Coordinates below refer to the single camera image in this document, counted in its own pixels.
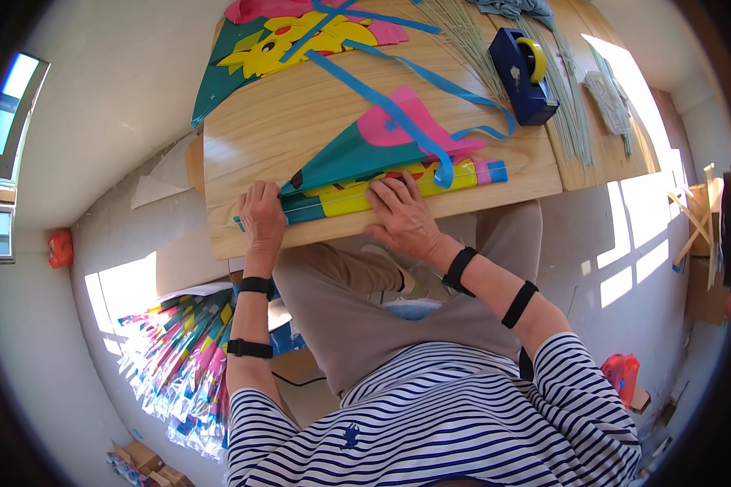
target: yellow tape roll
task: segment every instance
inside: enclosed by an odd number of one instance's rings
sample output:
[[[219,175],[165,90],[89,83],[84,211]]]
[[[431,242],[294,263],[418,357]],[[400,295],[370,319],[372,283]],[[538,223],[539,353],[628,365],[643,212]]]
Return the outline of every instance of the yellow tape roll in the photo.
[[[542,46],[527,37],[518,37],[515,42],[517,44],[525,44],[533,53],[535,66],[533,73],[531,73],[531,84],[539,84],[539,81],[544,79],[544,75],[547,73],[547,58],[544,55]]]

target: red plastic bag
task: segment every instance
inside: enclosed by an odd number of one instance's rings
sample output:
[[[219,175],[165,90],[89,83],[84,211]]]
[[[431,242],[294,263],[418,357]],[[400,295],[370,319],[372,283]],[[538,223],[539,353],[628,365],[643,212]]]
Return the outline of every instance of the red plastic bag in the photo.
[[[601,372],[620,395],[623,405],[630,407],[631,401],[634,399],[636,376],[639,374],[639,360],[634,354],[628,356],[615,354],[607,358],[604,365],[601,365]]]
[[[46,243],[51,247],[49,265],[52,269],[67,267],[73,263],[73,237],[70,230],[55,231]]]

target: striped shirt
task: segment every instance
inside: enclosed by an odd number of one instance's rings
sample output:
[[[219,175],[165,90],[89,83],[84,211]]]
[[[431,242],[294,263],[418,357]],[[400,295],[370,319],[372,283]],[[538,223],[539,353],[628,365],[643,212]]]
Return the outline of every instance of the striped shirt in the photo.
[[[300,430],[254,389],[231,397],[235,485],[622,485],[636,428],[576,335],[536,353],[536,383],[511,360],[447,342],[407,347]]]

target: black wrist strap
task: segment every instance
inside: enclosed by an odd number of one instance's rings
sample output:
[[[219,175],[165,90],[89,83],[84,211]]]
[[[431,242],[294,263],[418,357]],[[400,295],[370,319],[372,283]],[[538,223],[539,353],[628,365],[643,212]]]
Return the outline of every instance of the black wrist strap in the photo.
[[[526,310],[528,302],[531,301],[533,293],[538,290],[539,288],[536,287],[535,284],[527,280],[526,283],[520,287],[520,290],[517,291],[517,296],[511,306],[509,306],[509,309],[507,309],[507,314],[504,315],[504,319],[501,320],[501,323],[509,329],[514,328],[517,321],[522,316],[522,312]]]
[[[268,298],[268,301],[270,301],[273,297],[273,282],[271,282],[271,279],[243,278],[238,283],[238,293],[240,294],[244,291],[263,292]]]
[[[455,259],[452,261],[452,264],[450,264],[450,269],[441,280],[441,284],[452,287],[457,292],[461,292],[465,295],[476,297],[474,293],[463,287],[463,285],[461,284],[461,276],[463,275],[463,271],[476,254],[477,251],[471,247],[466,247],[460,250],[458,252],[458,255],[455,256]]]
[[[236,338],[227,342],[227,353],[236,357],[250,356],[257,358],[272,358],[273,347],[265,344],[258,344],[253,341],[244,341]]]

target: logo on shirt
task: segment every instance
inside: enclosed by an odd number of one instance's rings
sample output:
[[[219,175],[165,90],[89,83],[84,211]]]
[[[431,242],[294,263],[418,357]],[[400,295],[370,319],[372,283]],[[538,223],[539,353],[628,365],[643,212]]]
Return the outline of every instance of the logo on shirt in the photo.
[[[349,450],[351,448],[355,448],[355,446],[357,446],[358,444],[358,434],[360,434],[360,427],[355,423],[351,423],[344,430],[344,441],[346,441],[347,444],[339,446],[339,448],[341,448],[341,450]]]

